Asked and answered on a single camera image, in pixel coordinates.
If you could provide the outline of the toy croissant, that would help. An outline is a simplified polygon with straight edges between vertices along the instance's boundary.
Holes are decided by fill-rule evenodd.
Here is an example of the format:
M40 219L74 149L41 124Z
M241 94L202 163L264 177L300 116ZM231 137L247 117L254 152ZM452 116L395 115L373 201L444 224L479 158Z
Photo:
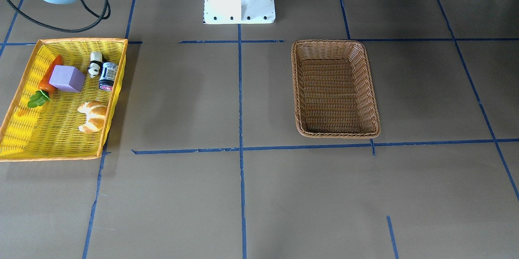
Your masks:
M85 115L86 121L78 126L78 130L83 133L95 133L100 131L106 121L108 107L100 101L89 101L80 105L78 112Z

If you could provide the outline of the purple foam block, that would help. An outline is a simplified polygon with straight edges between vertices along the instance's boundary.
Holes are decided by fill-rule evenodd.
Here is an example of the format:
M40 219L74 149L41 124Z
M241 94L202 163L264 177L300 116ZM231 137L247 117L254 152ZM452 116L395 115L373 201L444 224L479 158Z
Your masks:
M86 76L74 66L56 65L49 79L49 84L64 92L80 93Z

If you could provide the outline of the toy carrot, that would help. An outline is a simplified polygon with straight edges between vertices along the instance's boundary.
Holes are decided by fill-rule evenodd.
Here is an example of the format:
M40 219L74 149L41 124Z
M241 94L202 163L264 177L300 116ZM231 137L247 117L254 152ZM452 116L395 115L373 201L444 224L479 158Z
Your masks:
M27 102L28 108L41 107L46 102L51 100L51 95L56 91L57 88L50 83L50 79L54 72L54 68L57 65L63 65L63 59L61 55L57 55L48 67L47 72L45 72L44 76L38 84L37 91L30 96Z

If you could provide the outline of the toy panda figure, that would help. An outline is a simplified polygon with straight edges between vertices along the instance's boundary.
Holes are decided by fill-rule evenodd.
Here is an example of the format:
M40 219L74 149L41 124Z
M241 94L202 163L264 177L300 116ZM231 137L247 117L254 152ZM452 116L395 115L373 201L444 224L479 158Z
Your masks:
M102 74L103 64L105 58L103 57L102 52L93 51L90 54L90 63L88 68L88 74L90 78L98 77Z

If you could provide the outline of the brown wicker basket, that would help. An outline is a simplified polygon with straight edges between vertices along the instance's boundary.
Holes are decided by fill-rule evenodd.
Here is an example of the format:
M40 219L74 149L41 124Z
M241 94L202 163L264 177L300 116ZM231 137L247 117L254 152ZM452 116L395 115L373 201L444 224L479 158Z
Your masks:
M291 47L297 131L310 138L372 139L381 122L365 45L298 40Z

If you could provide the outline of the yellow plastic basket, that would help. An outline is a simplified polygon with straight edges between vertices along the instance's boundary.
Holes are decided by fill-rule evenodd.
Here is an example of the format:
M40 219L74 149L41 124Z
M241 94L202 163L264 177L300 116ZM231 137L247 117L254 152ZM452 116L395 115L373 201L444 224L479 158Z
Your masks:
M1 125L1 161L99 158L122 89L128 43L127 39L106 38L37 41ZM93 51L101 52L104 58L117 64L113 91L100 90L98 78L86 77L79 93L57 90L43 106L27 106L30 96L37 91L39 82L56 56L62 56L65 65L74 66L87 74ZM77 108L88 101L100 101L107 106L105 122L95 133L83 133L78 129L86 118Z

